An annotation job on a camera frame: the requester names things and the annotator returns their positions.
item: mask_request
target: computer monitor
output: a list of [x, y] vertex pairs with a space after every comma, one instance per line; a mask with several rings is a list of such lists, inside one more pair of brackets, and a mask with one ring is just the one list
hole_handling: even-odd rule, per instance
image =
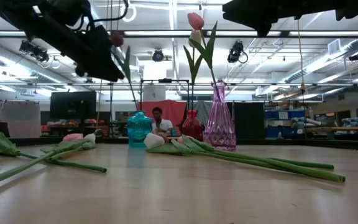
[[50, 98], [51, 119], [95, 119], [96, 92], [54, 92]]

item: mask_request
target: pink glass vase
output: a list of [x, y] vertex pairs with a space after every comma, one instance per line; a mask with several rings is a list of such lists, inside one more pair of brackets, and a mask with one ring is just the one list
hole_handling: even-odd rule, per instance
[[198, 110], [188, 110], [187, 118], [182, 125], [182, 134], [191, 136], [199, 141], [203, 141], [203, 128], [197, 118]]
[[218, 92], [214, 87], [214, 102], [208, 116], [208, 123], [204, 132], [204, 141], [218, 149], [225, 151], [236, 150], [236, 133], [234, 132], [233, 120], [229, 108], [224, 100], [224, 87], [222, 81], [216, 83]]

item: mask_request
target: red curtain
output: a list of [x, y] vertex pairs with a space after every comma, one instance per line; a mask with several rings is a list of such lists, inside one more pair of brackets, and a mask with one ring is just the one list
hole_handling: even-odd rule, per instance
[[177, 102], [173, 100], [142, 102], [142, 110], [146, 111], [146, 116], [152, 118], [153, 122], [153, 109], [155, 107], [161, 108], [162, 118], [170, 120], [175, 127], [177, 133], [180, 134], [178, 125], [181, 124], [181, 121], [183, 120], [183, 115], [185, 115], [186, 102]]

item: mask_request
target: glass vase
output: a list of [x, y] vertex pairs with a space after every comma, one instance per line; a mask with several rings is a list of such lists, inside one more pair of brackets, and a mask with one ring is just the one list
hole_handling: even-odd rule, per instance
[[236, 150], [236, 133], [229, 108], [224, 100], [226, 83], [218, 81], [214, 87], [214, 101], [204, 132], [204, 141], [225, 151]]
[[182, 134], [191, 136], [199, 141], [203, 141], [203, 128], [197, 118], [198, 110], [188, 110], [187, 118], [182, 125]]
[[145, 111], [136, 111], [135, 116], [127, 120], [130, 147], [146, 147], [144, 139], [152, 132], [152, 119], [145, 116]]

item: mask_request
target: man's hair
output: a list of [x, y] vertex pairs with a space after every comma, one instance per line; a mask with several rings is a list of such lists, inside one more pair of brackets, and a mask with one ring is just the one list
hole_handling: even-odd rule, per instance
[[158, 111], [158, 112], [160, 112], [160, 113], [162, 114], [162, 109], [159, 108], [159, 107], [155, 107], [155, 108], [153, 109], [153, 113], [154, 113], [154, 111]]

